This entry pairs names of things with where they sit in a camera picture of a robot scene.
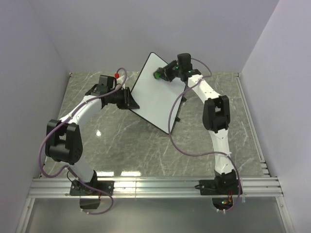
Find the green whiteboard eraser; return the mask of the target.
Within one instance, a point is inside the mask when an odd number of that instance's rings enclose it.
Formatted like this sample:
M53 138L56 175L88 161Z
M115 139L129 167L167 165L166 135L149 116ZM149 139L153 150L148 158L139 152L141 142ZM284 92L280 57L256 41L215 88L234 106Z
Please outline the green whiteboard eraser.
M156 72L153 73L153 76L154 76L155 79L162 79L163 73L159 72L159 71L156 71Z

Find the white whiteboard black frame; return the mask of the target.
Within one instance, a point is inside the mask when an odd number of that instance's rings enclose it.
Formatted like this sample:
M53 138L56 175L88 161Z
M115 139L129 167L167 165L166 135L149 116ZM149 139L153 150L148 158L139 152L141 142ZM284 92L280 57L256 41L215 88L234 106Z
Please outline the white whiteboard black frame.
M151 52L134 83L131 95L139 105L139 109L132 112L163 132L169 133L172 127L168 127L168 122L170 121L173 126L181 101L177 102L172 116L169 116L170 111L186 85L180 79L174 79L172 82L155 79L154 72L166 65L167 63L160 56Z

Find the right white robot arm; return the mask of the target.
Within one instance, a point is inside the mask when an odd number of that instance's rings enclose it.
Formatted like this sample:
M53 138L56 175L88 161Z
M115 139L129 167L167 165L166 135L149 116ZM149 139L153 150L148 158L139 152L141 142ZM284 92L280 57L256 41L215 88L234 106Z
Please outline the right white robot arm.
M212 154L215 156L215 178L200 182L198 188L207 190L214 195L231 194L239 187L239 175L234 162L231 160L231 152L228 143L228 129L231 121L229 98L217 93L207 82L206 77L192 64L184 65L176 60L165 67L160 67L154 72L155 79L167 82L179 78L186 83L187 88L179 94L177 100L190 90L202 101L202 122L208 131L213 145Z

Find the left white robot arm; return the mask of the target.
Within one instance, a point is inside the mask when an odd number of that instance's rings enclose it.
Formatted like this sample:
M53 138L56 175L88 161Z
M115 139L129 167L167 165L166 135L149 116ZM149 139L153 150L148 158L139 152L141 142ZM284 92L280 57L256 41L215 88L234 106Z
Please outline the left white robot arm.
M75 177L74 186L87 195L93 195L102 185L98 176L83 160L81 129L106 105L114 104L122 110L139 109L129 87L116 82L96 84L88 90L82 101L65 117L50 120L47 124L45 154L54 161L62 163L63 168Z

